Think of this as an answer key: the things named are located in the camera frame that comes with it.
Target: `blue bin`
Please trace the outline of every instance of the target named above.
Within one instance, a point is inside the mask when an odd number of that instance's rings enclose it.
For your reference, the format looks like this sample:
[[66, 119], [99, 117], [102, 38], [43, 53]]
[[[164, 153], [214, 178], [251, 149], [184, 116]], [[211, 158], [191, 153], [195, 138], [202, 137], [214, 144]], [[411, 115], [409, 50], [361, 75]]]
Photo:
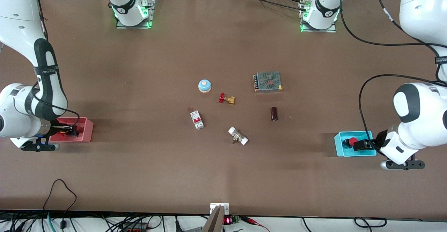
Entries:
[[[372, 139], [372, 132], [368, 131], [369, 137]], [[365, 131], [351, 131], [351, 132], [339, 132], [335, 137], [335, 149], [337, 150], [338, 157], [355, 157], [355, 156], [376, 156], [375, 150], [361, 150], [354, 151], [354, 148], [343, 145], [343, 140], [350, 138], [357, 138], [358, 140], [367, 140], [368, 136]]]

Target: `brown tabletop surface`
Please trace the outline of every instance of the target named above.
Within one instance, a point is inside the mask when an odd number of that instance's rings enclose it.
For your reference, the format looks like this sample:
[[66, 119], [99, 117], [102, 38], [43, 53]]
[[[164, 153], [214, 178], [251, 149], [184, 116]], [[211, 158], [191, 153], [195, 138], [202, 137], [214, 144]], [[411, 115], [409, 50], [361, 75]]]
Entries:
[[[383, 1], [398, 18], [399, 0]], [[343, 4], [360, 37], [412, 41], [377, 0]], [[40, 209], [61, 178], [78, 195], [75, 210], [205, 214], [210, 202], [229, 202], [247, 215], [447, 218], [446, 147], [416, 154], [424, 170], [390, 171], [380, 168], [383, 156], [337, 157], [334, 146], [338, 132], [362, 130], [366, 79], [434, 79], [428, 48], [364, 44], [340, 19], [337, 33], [301, 33], [297, 11], [256, 0], [162, 0], [151, 30], [115, 29], [107, 0], [42, 6], [69, 108], [94, 122], [93, 138], [40, 153], [0, 140], [0, 208]], [[0, 88], [36, 80], [8, 47], [0, 69]], [[274, 70], [283, 92], [255, 94], [252, 75]], [[201, 79], [211, 92], [199, 92]], [[392, 98], [405, 82], [379, 78], [365, 88], [374, 135], [399, 122]], [[236, 104], [219, 104], [221, 92]], [[189, 107], [204, 129], [195, 129]], [[232, 144], [231, 126], [247, 145]], [[47, 208], [71, 202], [58, 183]]]

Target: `white floor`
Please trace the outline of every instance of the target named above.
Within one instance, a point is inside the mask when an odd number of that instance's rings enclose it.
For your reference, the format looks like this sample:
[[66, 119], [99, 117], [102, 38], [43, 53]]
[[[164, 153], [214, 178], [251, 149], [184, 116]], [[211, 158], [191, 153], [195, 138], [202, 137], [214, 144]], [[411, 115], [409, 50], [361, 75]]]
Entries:
[[[263, 224], [270, 232], [307, 232], [301, 218], [294, 217], [255, 217], [251, 216], [260, 224]], [[110, 218], [111, 222], [119, 222], [123, 218]], [[201, 227], [206, 223], [206, 219], [200, 216], [179, 216], [179, 222], [183, 231]], [[65, 232], [75, 232], [69, 219], [67, 221], [67, 227]], [[73, 224], [76, 227], [77, 232], [105, 232], [109, 227], [105, 221], [101, 218], [73, 218]], [[44, 220], [45, 231], [51, 232], [50, 227], [46, 219]], [[62, 231], [59, 229], [59, 223], [61, 219], [55, 219], [53, 226], [56, 232]], [[150, 222], [150, 227], [155, 227], [160, 222], [160, 218], [154, 217]], [[357, 227], [352, 219], [325, 219], [325, 218], [306, 218], [306, 223], [312, 232], [369, 232], [368, 229]], [[379, 224], [378, 221], [369, 221], [370, 225]], [[175, 232], [175, 218], [174, 216], [165, 216], [164, 224], [166, 232]], [[0, 232], [8, 232], [11, 226], [10, 222], [0, 224]], [[239, 224], [232, 224], [225, 226], [226, 232], [234, 232], [243, 229], [241, 232], [267, 232], [263, 227], [240, 222]], [[445, 232], [447, 231], [447, 223], [444, 222], [421, 222], [421, 221], [388, 221], [388, 224], [382, 228], [373, 228], [373, 232]], [[42, 227], [40, 220], [36, 221], [32, 227], [31, 232], [41, 232]], [[151, 232], [164, 232], [163, 226], [160, 225], [156, 229], [150, 230]]]

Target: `green cable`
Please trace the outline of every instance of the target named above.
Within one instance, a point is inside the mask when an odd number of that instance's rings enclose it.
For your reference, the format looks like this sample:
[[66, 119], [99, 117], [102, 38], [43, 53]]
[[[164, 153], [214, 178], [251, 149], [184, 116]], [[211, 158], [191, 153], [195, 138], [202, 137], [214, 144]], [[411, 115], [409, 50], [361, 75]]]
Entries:
[[50, 213], [48, 213], [48, 215], [46, 215], [46, 219], [48, 219], [48, 223], [50, 224], [51, 231], [56, 232], [56, 230], [53, 227], [53, 224], [51, 223]]

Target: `black velcro strap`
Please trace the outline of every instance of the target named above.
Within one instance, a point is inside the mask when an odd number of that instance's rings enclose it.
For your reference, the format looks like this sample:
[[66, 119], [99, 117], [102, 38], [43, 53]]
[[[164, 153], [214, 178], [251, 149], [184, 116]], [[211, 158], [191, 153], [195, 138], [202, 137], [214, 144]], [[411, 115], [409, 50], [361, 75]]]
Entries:
[[128, 3], [126, 3], [125, 5], [121, 5], [121, 6], [114, 5], [112, 3], [112, 6], [119, 14], [127, 14], [129, 9], [131, 9], [135, 5], [135, 1], [136, 0], [130, 0]]
[[316, 8], [321, 12], [321, 14], [323, 14], [323, 17], [331, 17], [338, 11], [340, 6], [337, 8], [328, 9], [320, 3], [320, 0], [316, 0]]
[[51, 74], [56, 74], [59, 71], [58, 65], [46, 66], [46, 67], [34, 67], [34, 72], [36, 75], [49, 76]]
[[447, 63], [447, 56], [435, 57], [434, 62], [437, 65], [443, 65], [443, 64]]

